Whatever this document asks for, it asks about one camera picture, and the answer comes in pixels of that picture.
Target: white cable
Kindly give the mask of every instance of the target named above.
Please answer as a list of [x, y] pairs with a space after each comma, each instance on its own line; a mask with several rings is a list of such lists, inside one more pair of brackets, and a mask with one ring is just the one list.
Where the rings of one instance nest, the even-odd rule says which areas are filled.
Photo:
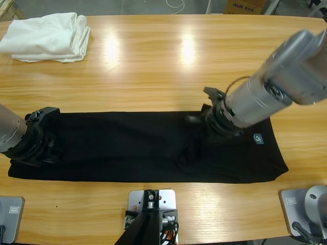
[[181, 0], [181, 4], [180, 5], [178, 5], [178, 6], [171, 6], [169, 3], [168, 3], [168, 0], [166, 0], [166, 4], [169, 6], [169, 7], [171, 7], [171, 8], [174, 8], [174, 9], [176, 9], [176, 8], [180, 8], [180, 7], [182, 7], [179, 11], [177, 11], [176, 13], [173, 13], [173, 14], [178, 14], [178, 13], [180, 13], [180, 12], [182, 12], [183, 11], [183, 9], [185, 8], [185, 2], [184, 2], [184, 0]]

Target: cardboard box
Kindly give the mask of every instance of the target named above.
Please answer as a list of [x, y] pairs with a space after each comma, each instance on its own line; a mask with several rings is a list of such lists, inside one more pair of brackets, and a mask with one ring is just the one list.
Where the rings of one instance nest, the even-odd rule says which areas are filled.
[[228, 0], [224, 14], [260, 14], [267, 0]]

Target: label tag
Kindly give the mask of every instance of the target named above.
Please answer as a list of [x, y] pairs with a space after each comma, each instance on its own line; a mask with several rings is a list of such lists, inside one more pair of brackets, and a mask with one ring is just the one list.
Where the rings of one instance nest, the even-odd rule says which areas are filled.
[[257, 144], [264, 144], [264, 139], [261, 134], [254, 134], [253, 138]]

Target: black cloth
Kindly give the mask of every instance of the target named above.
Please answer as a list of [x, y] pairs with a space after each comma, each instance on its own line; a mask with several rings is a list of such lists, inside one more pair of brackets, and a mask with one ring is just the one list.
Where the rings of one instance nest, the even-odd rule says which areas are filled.
[[[270, 119], [223, 145], [209, 144], [203, 127], [186, 123], [201, 112], [62, 113], [57, 143], [62, 163], [33, 167], [12, 160], [10, 177], [110, 182], [252, 183], [288, 171]], [[257, 144], [260, 133], [264, 144]]]

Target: floor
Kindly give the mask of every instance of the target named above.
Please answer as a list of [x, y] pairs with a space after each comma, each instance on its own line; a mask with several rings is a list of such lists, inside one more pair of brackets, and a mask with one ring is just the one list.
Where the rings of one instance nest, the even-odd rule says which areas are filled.
[[[171, 8], [165, 0], [15, 0], [26, 18], [41, 17], [47, 14], [76, 12], [83, 15], [122, 15], [122, 14], [173, 14], [181, 10]], [[171, 6], [179, 6], [182, 0], [167, 0]], [[180, 14], [205, 14], [209, 0], [184, 0], [185, 7]], [[212, 0], [212, 13], [222, 13], [227, 0]], [[281, 0], [276, 15], [307, 16], [310, 0]], [[249, 244], [260, 245], [262, 240]], [[265, 245], [298, 245], [301, 242], [290, 237], [268, 239]]]

